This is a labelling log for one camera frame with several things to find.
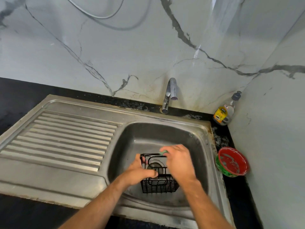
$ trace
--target person's left hand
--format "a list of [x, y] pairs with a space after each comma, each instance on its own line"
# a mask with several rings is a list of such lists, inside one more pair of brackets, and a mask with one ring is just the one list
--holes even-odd
[[139, 183], [144, 178], [157, 177], [158, 172], [153, 169], [142, 168], [142, 161], [140, 159], [140, 154], [136, 154], [135, 160], [131, 163], [128, 169], [126, 169], [126, 171], [121, 174], [121, 176], [124, 179], [126, 186], [128, 187]]

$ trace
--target person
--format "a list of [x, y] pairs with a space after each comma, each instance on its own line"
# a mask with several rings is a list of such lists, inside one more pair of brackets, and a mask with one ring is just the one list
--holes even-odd
[[[196, 178], [189, 150], [183, 145], [164, 146], [166, 166], [182, 188], [199, 229], [233, 229], [204, 192]], [[143, 169], [140, 154], [129, 168], [118, 176], [94, 200], [80, 209], [59, 229], [104, 229], [121, 194], [131, 185], [147, 177], [157, 177], [152, 169]]]

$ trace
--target white cable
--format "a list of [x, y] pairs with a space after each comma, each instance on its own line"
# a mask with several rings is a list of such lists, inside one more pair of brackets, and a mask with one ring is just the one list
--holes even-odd
[[91, 17], [94, 17], [94, 18], [97, 18], [97, 19], [108, 19], [108, 18], [113, 17], [114, 15], [116, 15], [117, 12], [119, 12], [119, 10], [120, 10], [120, 8], [122, 7], [123, 2], [124, 2], [124, 0], [122, 0], [122, 2], [121, 2], [121, 4], [120, 4], [120, 7], [117, 9], [117, 11], [114, 12], [114, 14], [108, 15], [108, 16], [106, 16], [106, 17], [101, 17], [101, 16], [95, 16], [95, 15], [93, 15], [93, 14], [88, 13], [87, 11], [85, 11], [84, 9], [82, 9], [81, 7], [79, 7], [79, 6], [78, 6], [74, 1], [72, 1], [72, 0], [68, 0], [68, 1], [71, 2], [71, 4], [73, 4], [77, 9], [79, 9], [80, 11], [82, 11], [84, 14], [87, 14], [87, 15], [89, 15], [89, 16], [91, 16]]

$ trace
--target faucet spout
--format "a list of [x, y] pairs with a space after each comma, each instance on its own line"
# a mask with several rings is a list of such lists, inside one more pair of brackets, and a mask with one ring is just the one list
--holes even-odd
[[163, 114], [168, 113], [168, 104], [169, 101], [171, 100], [177, 100], [177, 82], [175, 78], [170, 78], [170, 80], [167, 83], [167, 87], [166, 87], [166, 93], [165, 93], [165, 97], [163, 100], [163, 104], [162, 104], [162, 108], [161, 108], [161, 112]]

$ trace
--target red and green bowl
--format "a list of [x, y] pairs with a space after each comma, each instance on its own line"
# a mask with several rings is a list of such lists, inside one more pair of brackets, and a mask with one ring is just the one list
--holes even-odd
[[228, 177], [242, 176], [249, 170], [245, 156], [231, 147], [223, 147], [215, 157], [217, 169]]

